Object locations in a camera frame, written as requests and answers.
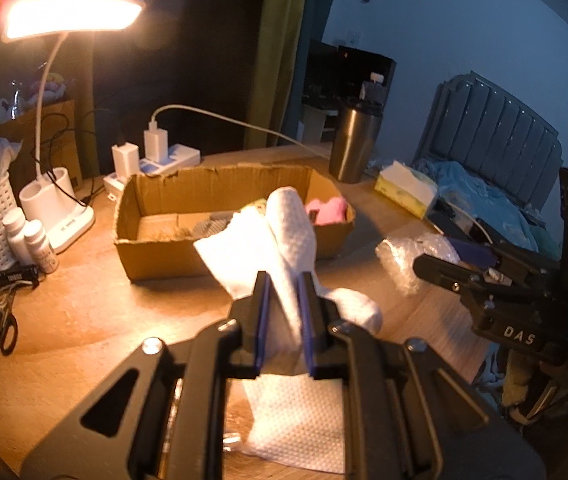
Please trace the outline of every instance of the power outlet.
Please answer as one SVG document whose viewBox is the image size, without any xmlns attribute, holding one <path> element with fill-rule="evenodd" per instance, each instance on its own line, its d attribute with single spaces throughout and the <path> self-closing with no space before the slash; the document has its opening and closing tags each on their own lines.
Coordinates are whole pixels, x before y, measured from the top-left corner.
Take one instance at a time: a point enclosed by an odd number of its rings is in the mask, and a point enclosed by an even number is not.
<svg viewBox="0 0 568 480">
<path fill-rule="evenodd" d="M 346 33 L 346 44 L 348 46 L 352 46 L 353 48 L 357 48 L 360 46 L 360 38 L 362 37 L 362 33 L 358 30 L 349 30 Z"/>
</svg>

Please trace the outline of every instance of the desk lamp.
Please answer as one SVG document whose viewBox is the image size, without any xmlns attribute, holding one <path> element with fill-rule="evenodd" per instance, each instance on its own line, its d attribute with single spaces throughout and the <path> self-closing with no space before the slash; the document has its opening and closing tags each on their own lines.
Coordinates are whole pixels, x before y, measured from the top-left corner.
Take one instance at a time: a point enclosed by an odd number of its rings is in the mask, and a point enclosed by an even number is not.
<svg viewBox="0 0 568 480">
<path fill-rule="evenodd" d="M 50 67 L 70 32 L 121 30 L 135 21 L 142 0 L 10 0 L 4 11 L 5 43 L 59 34 L 42 73 L 35 115 L 35 180 L 20 191 L 29 220 L 46 229 L 53 250 L 61 253 L 94 223 L 94 212 L 75 198 L 67 168 L 42 173 L 42 101 Z"/>
</svg>

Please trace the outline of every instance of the medicine bottle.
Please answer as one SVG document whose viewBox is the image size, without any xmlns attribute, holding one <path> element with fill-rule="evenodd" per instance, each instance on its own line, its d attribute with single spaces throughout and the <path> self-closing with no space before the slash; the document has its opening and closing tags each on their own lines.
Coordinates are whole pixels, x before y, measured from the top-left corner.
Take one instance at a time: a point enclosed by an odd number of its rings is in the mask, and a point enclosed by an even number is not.
<svg viewBox="0 0 568 480">
<path fill-rule="evenodd" d="M 33 258 L 30 256 L 29 248 L 24 240 L 24 228 L 26 227 L 26 217 L 22 208 L 11 209 L 2 218 L 2 225 L 6 231 L 6 241 L 17 261 L 22 265 L 32 265 Z"/>
<path fill-rule="evenodd" d="M 24 239 L 30 256 L 42 272 L 52 273 L 58 268 L 59 260 L 50 246 L 46 231 L 39 220 L 30 221 L 24 228 Z"/>
</svg>

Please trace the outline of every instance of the charging cable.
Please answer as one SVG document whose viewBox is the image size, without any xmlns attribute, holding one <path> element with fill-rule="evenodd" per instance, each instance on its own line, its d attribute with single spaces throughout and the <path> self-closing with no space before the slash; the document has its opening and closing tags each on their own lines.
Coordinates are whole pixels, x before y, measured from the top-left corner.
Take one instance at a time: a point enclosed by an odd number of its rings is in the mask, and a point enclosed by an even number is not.
<svg viewBox="0 0 568 480">
<path fill-rule="evenodd" d="M 449 202 L 448 200 L 445 200 L 446 203 L 451 206 L 456 212 L 460 213 L 462 216 L 465 216 L 466 218 L 468 218 L 473 224 L 475 224 L 475 226 L 480 229 L 480 231 L 482 232 L 482 234 L 486 237 L 486 239 L 488 240 L 488 243 L 492 244 L 493 243 L 493 239 L 491 238 L 491 236 L 486 232 L 486 229 L 484 229 L 482 227 L 482 225 L 480 224 L 480 222 L 478 222 L 475 218 L 473 218 L 472 215 L 470 215 L 469 213 L 467 213 L 466 211 L 464 211 L 461 207 L 453 204 L 452 202 Z"/>
<path fill-rule="evenodd" d="M 288 140 L 288 142 L 292 142 L 293 144 L 296 144 L 296 145 L 300 146 L 301 148 L 304 148 L 305 150 L 313 153 L 316 156 L 320 156 L 321 158 L 329 158 L 329 156 L 327 154 L 318 152 L 317 150 L 314 150 L 310 146 L 307 146 L 306 144 L 302 144 L 298 140 L 292 139 L 291 137 L 286 136 L 284 134 L 281 134 L 280 132 L 276 132 L 275 130 L 269 130 L 268 128 L 263 128 L 261 126 L 255 126 L 254 124 L 245 123 L 244 121 L 238 121 L 237 119 L 231 119 L 230 117 L 226 117 L 224 115 L 216 114 L 214 112 L 209 112 L 208 110 L 202 110 L 201 108 L 196 108 L 194 106 L 187 106 L 187 105 L 160 106 L 157 110 L 155 110 L 155 112 L 153 112 L 153 115 L 151 115 L 151 120 L 148 123 L 148 129 L 150 131 L 154 132 L 155 130 L 157 130 L 157 120 L 156 120 L 157 115 L 159 113 L 165 111 L 165 110 L 186 110 L 186 111 L 189 111 L 189 112 L 195 112 L 197 114 L 208 115 L 209 117 L 215 117 L 216 119 L 221 119 L 223 121 L 226 121 L 227 123 L 238 124 L 239 126 L 244 126 L 245 128 L 251 128 L 251 129 L 257 130 L 259 132 L 264 132 L 265 134 L 271 134 L 271 135 L 274 135 L 276 137 L 280 137 L 281 139 Z"/>
</svg>

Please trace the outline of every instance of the black scissors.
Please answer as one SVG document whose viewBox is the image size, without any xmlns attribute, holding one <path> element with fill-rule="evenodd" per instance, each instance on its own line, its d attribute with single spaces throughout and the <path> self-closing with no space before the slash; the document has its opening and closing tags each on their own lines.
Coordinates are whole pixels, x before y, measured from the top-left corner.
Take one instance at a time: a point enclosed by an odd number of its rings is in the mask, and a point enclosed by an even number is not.
<svg viewBox="0 0 568 480">
<path fill-rule="evenodd" d="M 2 352 L 3 356 L 11 355 L 17 344 L 17 320 L 12 312 L 16 292 L 17 287 L 14 286 L 8 293 L 4 310 L 0 312 L 0 352 Z"/>
</svg>

